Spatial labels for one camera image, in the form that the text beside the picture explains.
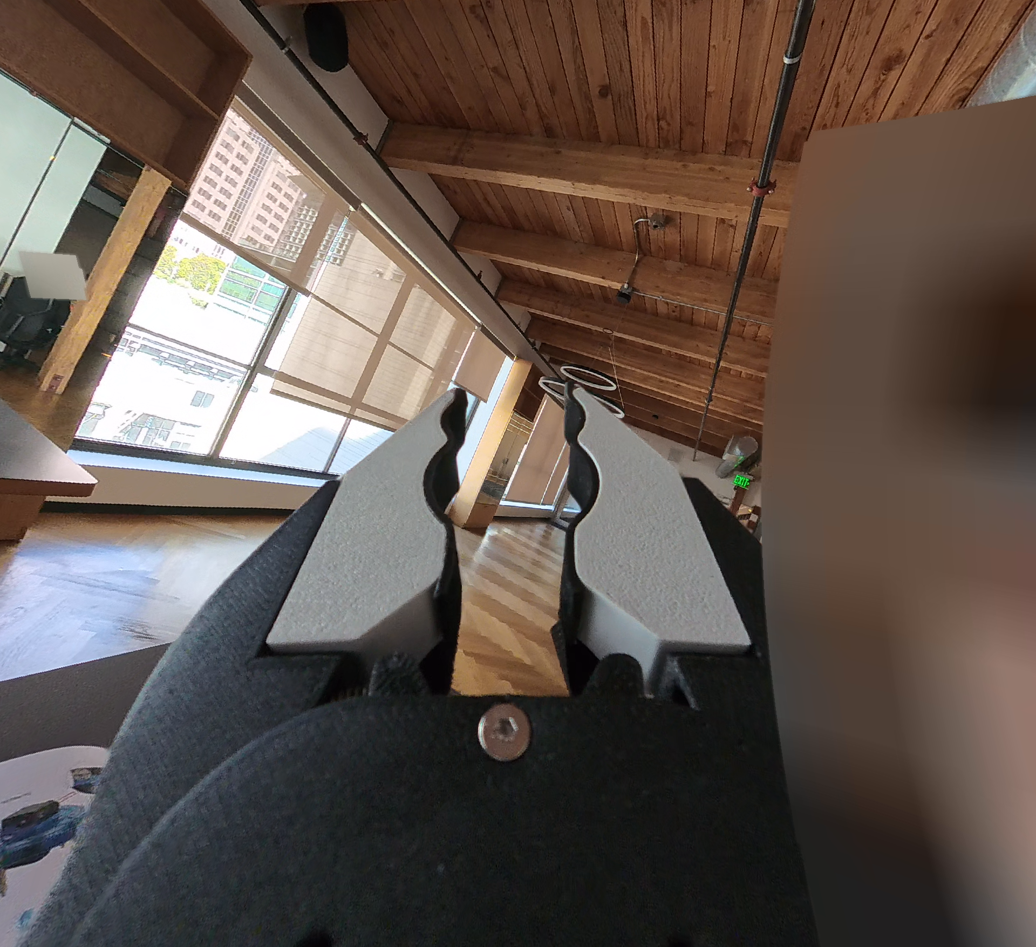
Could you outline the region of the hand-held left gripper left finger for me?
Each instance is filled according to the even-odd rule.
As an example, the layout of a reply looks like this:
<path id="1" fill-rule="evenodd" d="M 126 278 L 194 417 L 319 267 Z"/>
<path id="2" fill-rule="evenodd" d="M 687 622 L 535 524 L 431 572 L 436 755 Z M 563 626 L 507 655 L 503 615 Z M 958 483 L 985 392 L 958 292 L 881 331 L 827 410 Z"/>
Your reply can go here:
<path id="1" fill-rule="evenodd" d="M 461 616 L 457 455 L 468 396 L 454 388 L 339 482 L 267 635 L 274 653 L 343 653 L 364 673 L 408 655 L 451 689 Z"/>

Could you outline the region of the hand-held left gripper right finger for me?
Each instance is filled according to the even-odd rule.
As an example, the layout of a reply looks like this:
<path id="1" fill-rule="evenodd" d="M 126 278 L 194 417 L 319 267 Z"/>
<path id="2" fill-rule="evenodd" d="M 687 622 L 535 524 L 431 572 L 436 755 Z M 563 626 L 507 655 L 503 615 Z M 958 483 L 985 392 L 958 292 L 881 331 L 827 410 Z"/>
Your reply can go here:
<path id="1" fill-rule="evenodd" d="M 648 695 L 671 657 L 744 655 L 751 639 L 672 464 L 578 385 L 565 388 L 568 488 L 556 647 L 571 694 L 610 656 Z"/>

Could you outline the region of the wooden column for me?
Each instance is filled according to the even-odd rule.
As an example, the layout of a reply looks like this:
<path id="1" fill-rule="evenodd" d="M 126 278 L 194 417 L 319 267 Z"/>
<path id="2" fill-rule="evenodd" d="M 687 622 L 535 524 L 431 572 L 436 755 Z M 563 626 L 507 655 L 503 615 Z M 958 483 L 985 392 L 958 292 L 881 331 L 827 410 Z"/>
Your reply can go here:
<path id="1" fill-rule="evenodd" d="M 502 442 L 515 405 L 533 363 L 526 358 L 506 360 L 489 396 L 480 404 L 469 424 L 464 444 L 457 455 L 460 484 L 448 516 L 454 526 L 467 527 L 487 473 Z"/>
<path id="2" fill-rule="evenodd" d="M 73 371 L 97 332 L 100 319 L 170 185 L 170 179 L 159 170 L 149 166 L 142 169 L 87 279 L 86 297 L 71 305 L 69 318 L 45 358 L 37 377 L 37 388 L 42 393 L 59 395 L 69 384 Z"/>

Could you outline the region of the beige roller blind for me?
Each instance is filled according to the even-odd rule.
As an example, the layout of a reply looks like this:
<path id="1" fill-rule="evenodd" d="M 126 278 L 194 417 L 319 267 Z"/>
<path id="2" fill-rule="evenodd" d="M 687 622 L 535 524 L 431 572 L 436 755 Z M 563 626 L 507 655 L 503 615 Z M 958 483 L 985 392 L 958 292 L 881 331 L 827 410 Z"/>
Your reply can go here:
<path id="1" fill-rule="evenodd" d="M 356 233 L 322 264 L 270 392 L 392 431 L 449 388 L 473 333 L 412 267 Z"/>

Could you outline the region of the large glass window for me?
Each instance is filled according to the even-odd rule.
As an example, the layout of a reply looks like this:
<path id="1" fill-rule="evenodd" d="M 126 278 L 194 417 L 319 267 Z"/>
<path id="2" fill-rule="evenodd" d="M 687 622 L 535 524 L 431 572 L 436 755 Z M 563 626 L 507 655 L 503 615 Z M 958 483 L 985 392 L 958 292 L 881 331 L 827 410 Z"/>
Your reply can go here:
<path id="1" fill-rule="evenodd" d="M 460 312 L 248 113 L 217 131 L 77 435 L 103 444 L 345 473 L 392 431 L 271 394 L 324 262 L 356 233 Z M 489 400 L 506 358 L 474 328 L 449 388 Z"/>

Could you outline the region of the ceiling conduit with box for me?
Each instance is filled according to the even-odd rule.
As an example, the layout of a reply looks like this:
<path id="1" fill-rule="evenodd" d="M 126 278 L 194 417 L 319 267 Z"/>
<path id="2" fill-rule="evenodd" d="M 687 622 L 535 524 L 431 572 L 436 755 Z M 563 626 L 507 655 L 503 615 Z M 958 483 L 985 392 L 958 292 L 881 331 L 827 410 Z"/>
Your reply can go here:
<path id="1" fill-rule="evenodd" d="M 664 213 L 653 213 L 651 216 L 638 217 L 632 224 L 635 250 L 633 262 L 627 272 L 626 280 L 618 287 L 615 299 L 618 306 L 629 306 L 635 293 L 634 282 L 642 255 L 640 229 L 645 227 L 649 231 L 663 231 L 668 223 L 668 216 Z"/>

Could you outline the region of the dark top wooden table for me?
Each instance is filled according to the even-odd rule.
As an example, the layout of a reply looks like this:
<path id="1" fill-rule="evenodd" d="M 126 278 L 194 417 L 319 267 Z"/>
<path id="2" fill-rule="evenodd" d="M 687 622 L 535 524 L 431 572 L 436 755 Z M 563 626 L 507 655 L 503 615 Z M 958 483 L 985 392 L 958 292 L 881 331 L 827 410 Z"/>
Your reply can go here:
<path id="1" fill-rule="evenodd" d="M 19 542 L 47 498 L 84 499 L 97 480 L 1 402 L 1 542 Z"/>

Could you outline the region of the white printed instruction sheet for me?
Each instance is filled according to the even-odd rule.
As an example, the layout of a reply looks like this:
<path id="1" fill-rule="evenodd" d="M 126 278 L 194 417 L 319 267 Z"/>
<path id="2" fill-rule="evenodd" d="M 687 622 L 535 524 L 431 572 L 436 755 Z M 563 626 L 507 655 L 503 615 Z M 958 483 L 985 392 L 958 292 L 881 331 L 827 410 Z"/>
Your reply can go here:
<path id="1" fill-rule="evenodd" d="M 109 751 L 66 746 L 1 765 L 1 944 L 19 945 L 65 862 Z"/>

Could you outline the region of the black office chair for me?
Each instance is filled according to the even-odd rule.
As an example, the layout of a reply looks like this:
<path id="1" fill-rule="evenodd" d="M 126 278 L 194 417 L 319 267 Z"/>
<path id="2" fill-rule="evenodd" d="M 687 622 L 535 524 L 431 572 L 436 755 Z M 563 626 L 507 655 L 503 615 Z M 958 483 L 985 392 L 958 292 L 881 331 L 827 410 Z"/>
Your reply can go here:
<path id="1" fill-rule="evenodd" d="M 71 302 L 8 293 L 1 310 L 1 366 L 30 367 L 28 353 L 53 346 L 70 313 Z"/>

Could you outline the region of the black ceiling pipe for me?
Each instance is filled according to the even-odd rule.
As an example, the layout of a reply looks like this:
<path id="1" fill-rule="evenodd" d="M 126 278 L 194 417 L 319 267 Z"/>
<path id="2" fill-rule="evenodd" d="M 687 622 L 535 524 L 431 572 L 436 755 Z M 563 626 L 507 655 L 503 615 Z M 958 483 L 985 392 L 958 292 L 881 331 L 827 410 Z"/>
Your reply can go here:
<path id="1" fill-rule="evenodd" d="M 710 413 L 713 403 L 716 385 L 722 358 L 731 335 L 733 314 L 739 304 L 740 292 L 746 277 L 748 261 L 755 241 L 756 230 L 766 199 L 774 192 L 775 185 L 771 181 L 771 172 L 776 161 L 781 135 L 787 110 L 795 90 L 796 76 L 799 71 L 802 56 L 805 51 L 810 23 L 815 8 L 816 0 L 796 0 L 795 13 L 788 34 L 788 40 L 782 56 L 782 71 L 774 99 L 774 107 L 771 116 L 770 126 L 766 136 L 766 144 L 762 149 L 761 162 L 759 165 L 758 177 L 749 186 L 752 196 L 752 204 L 746 219 L 746 228 L 742 243 L 741 254 L 733 275 L 732 292 L 724 315 L 720 341 L 714 368 L 706 392 L 706 407 L 698 425 L 695 444 L 693 448 L 693 460 L 696 460 L 700 450 L 701 440 L 706 431 L 706 419 Z"/>

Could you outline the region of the frosted glass partition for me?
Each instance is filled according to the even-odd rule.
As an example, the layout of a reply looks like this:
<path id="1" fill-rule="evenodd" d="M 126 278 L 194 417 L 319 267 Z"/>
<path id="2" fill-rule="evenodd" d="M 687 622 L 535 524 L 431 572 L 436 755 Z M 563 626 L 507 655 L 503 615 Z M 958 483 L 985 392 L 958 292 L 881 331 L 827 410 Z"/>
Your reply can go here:
<path id="1" fill-rule="evenodd" d="M 54 253 L 108 138 L 1 75 L 1 271 L 22 252 Z"/>

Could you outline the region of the black wall speaker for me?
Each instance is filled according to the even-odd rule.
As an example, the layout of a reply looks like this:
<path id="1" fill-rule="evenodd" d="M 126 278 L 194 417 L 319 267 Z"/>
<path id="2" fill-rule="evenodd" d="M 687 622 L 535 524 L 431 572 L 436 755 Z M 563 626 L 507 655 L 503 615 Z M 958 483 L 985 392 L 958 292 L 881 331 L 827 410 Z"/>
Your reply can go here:
<path id="1" fill-rule="evenodd" d="M 340 73 L 349 63 L 348 27 L 334 3 L 310 3 L 303 10 L 304 40 L 311 62 L 321 71 Z"/>

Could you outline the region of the silver ceiling duct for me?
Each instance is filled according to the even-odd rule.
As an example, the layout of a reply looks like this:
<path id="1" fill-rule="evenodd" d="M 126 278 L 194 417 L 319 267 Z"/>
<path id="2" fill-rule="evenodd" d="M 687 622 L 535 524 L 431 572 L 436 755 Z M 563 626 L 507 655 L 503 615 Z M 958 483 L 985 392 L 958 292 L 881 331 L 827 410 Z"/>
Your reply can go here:
<path id="1" fill-rule="evenodd" d="M 966 105 L 985 106 L 1034 95 L 1035 10 L 1032 10 Z"/>

